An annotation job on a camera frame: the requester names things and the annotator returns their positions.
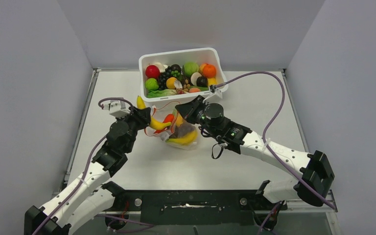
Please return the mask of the single yellow toy banana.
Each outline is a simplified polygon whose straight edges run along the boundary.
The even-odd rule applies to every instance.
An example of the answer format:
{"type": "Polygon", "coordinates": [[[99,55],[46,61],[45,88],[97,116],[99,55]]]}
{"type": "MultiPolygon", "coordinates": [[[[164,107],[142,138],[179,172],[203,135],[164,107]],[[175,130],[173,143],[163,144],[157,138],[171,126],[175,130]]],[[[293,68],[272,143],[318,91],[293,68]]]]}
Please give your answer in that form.
{"type": "MultiPolygon", "coordinates": [[[[146,104],[143,101],[141,96],[137,97],[137,108],[138,109],[145,109],[146,104]]],[[[156,130],[156,131],[162,131],[172,125],[172,122],[159,122],[154,117],[151,116],[151,121],[149,124],[149,127],[156,130]]]]}

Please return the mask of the dark purple toy grapes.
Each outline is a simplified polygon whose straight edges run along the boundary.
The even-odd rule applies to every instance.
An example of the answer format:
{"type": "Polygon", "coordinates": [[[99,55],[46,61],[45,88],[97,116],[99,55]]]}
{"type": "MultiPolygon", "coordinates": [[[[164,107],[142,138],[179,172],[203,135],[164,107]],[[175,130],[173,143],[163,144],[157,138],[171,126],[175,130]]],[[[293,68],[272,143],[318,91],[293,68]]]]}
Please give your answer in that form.
{"type": "Polygon", "coordinates": [[[195,126],[184,122],[180,127],[175,127],[175,132],[173,133],[174,138],[182,138],[190,132],[195,131],[195,126]]]}

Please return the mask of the toy carrot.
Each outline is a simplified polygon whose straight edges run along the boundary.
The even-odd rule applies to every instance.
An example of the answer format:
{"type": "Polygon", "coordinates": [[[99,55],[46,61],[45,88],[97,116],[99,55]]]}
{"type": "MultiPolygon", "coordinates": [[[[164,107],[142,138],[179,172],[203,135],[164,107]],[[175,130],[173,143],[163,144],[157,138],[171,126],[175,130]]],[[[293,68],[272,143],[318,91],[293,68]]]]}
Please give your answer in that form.
{"type": "Polygon", "coordinates": [[[174,109],[171,113],[167,114],[162,122],[159,122],[160,129],[155,129],[154,134],[159,134],[164,131],[170,131],[171,133],[175,130],[175,125],[178,122],[178,112],[174,109]]]}

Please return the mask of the clear orange-zip bag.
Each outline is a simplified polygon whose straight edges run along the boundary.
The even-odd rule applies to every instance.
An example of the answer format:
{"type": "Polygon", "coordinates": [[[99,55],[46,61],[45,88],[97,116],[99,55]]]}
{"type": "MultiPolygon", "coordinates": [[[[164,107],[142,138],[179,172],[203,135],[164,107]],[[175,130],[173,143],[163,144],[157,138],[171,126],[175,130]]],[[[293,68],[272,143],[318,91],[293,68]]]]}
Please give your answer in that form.
{"type": "Polygon", "coordinates": [[[156,138],[169,146],[183,150],[194,150],[198,145],[199,131],[194,124],[185,121],[175,109],[175,106],[179,104],[179,101],[171,101],[162,107],[150,105],[151,116],[155,120],[160,123],[170,122],[171,125],[161,130],[147,127],[144,133],[146,136],[156,138]]]}

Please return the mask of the yellow toy banana bunch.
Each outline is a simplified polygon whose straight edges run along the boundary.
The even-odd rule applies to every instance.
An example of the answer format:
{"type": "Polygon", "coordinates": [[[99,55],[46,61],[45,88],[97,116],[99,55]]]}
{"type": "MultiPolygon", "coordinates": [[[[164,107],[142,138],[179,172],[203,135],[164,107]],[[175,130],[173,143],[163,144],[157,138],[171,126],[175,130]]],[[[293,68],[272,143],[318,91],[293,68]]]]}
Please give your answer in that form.
{"type": "Polygon", "coordinates": [[[190,145],[196,140],[197,135],[198,135],[197,131],[194,130],[194,131],[187,133],[181,138],[169,138],[165,142],[179,144],[179,145],[190,145]]]}

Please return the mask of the yellow toy bell pepper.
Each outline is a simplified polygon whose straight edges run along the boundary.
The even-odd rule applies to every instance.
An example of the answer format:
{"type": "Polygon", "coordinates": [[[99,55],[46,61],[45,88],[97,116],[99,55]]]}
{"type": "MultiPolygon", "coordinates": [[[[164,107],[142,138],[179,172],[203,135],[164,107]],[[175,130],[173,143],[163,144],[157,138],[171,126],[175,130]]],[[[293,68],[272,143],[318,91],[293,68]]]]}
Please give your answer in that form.
{"type": "Polygon", "coordinates": [[[178,114],[175,119],[175,125],[177,127],[180,127],[183,123],[184,123],[184,119],[182,118],[180,114],[178,114]]]}

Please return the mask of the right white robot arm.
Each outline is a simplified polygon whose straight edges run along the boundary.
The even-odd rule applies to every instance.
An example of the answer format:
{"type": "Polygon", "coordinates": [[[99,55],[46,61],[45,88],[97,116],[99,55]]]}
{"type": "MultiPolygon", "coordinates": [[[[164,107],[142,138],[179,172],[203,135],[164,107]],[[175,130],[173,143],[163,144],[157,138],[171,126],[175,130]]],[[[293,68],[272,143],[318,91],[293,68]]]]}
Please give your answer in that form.
{"type": "Polygon", "coordinates": [[[205,98],[199,95],[175,108],[185,121],[198,124],[222,149],[254,157],[294,177],[284,182],[263,182],[256,195],[260,208],[268,209],[276,202],[292,199],[301,199],[315,207],[327,205],[335,208],[327,200],[335,175],[325,153],[297,151],[269,141],[225,117],[222,105],[204,101],[205,98]]]}

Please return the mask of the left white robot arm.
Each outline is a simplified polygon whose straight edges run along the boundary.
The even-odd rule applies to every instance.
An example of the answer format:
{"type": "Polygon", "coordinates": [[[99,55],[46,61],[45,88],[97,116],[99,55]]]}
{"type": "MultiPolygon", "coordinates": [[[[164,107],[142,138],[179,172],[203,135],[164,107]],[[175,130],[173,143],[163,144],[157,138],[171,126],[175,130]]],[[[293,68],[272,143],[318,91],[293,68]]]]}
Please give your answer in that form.
{"type": "Polygon", "coordinates": [[[110,208],[124,189],[110,179],[126,163],[139,130],[149,126],[151,109],[134,108],[115,121],[90,153],[85,169],[65,189],[24,217],[26,235],[70,235],[110,208]]]}

